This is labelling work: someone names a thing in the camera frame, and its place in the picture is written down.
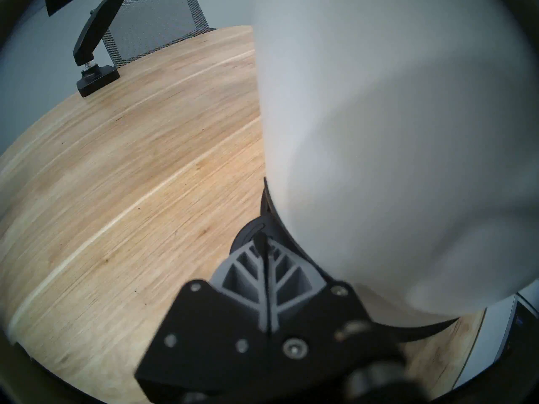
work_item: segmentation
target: screw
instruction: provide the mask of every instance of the screw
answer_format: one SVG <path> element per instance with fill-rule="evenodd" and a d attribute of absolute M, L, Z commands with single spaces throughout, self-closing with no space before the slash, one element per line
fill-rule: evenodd
<path fill-rule="evenodd" d="M 287 358 L 299 360 L 307 356 L 309 346 L 304 340 L 291 337 L 282 344 L 282 352 Z"/>
<path fill-rule="evenodd" d="M 337 330 L 334 334 L 334 337 L 337 342 L 343 342 L 350 336 L 369 331 L 370 328 L 371 325 L 368 322 L 351 320 L 349 322 L 346 322 L 342 329 Z"/>
<path fill-rule="evenodd" d="M 331 292 L 335 295 L 338 295 L 339 297 L 346 297 L 348 295 L 348 290 L 345 287 L 341 287 L 340 285 L 331 287 Z"/>
<path fill-rule="evenodd" d="M 173 335 L 172 333 L 168 334 L 168 335 L 165 337 L 165 346 L 166 346 L 166 347 L 174 347 L 174 345 L 176 344 L 176 342 L 177 342 L 176 336 Z"/>
<path fill-rule="evenodd" d="M 236 342 L 236 350 L 239 353 L 245 353 L 247 352 L 247 349 L 249 349 L 249 342 L 245 339 L 239 339 Z"/>

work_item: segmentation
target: black monitor arm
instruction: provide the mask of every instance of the black monitor arm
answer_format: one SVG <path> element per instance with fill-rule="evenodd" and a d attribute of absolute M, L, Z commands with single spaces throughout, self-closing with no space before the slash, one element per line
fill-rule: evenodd
<path fill-rule="evenodd" d="M 73 0 L 45 0 L 48 15 L 53 15 L 71 1 Z M 91 61 L 94 59 L 95 48 L 105 35 L 122 3 L 123 0 L 101 1 L 97 8 L 90 12 L 90 18 L 75 43 L 73 49 L 75 63 L 77 66 L 85 66 L 82 71 L 83 78 L 77 82 L 77 88 L 83 97 L 120 77 L 115 67 L 104 66 L 101 68 L 99 65 L 92 64 Z"/>

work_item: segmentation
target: round wooden tabletop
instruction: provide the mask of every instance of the round wooden tabletop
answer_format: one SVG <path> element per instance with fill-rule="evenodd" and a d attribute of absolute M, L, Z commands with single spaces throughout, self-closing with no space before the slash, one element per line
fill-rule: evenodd
<path fill-rule="evenodd" d="M 220 29 L 74 94 L 0 158 L 0 310 L 12 342 L 110 403 L 148 402 L 134 371 L 180 287 L 209 279 L 263 190 L 252 30 Z M 483 313 L 404 345 L 434 395 Z"/>

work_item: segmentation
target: mesh chair back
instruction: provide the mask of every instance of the mesh chair back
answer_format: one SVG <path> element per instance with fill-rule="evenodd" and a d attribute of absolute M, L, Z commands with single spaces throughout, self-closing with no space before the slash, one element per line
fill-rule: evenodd
<path fill-rule="evenodd" d="M 119 68 L 210 30 L 197 0 L 125 0 L 103 43 Z"/>

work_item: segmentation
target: gray plastic bracket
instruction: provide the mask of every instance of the gray plastic bracket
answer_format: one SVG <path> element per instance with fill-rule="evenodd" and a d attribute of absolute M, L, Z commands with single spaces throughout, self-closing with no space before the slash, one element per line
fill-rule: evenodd
<path fill-rule="evenodd" d="M 280 323 L 293 317 L 320 292 L 326 282 L 306 260 L 272 239 L 268 239 L 268 244 L 268 297 L 264 261 L 252 241 L 225 259 L 209 282 L 216 290 L 241 304 L 260 330 L 267 332 L 271 321 L 274 332 Z"/>

